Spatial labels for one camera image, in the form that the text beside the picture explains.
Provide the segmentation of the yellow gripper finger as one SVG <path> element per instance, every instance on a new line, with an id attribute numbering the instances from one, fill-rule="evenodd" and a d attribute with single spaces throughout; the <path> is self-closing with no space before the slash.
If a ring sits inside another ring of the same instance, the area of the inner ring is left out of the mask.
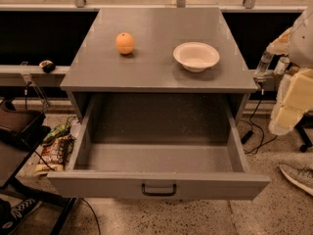
<path id="1" fill-rule="evenodd" d="M 313 109 L 313 70 L 303 69 L 281 80 L 277 103 L 280 107 L 306 113 Z"/>
<path id="2" fill-rule="evenodd" d="M 281 136 L 291 132 L 303 117 L 303 112 L 275 105 L 270 117 L 269 130 Z"/>

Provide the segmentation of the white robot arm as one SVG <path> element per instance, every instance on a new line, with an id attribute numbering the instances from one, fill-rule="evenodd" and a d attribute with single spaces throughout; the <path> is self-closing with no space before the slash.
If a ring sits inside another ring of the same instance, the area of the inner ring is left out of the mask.
<path id="1" fill-rule="evenodd" d="M 266 50 L 288 55 L 299 67 L 295 74 L 283 76 L 269 123 L 272 134 L 286 135 L 313 108 L 313 6 L 308 6 Z"/>

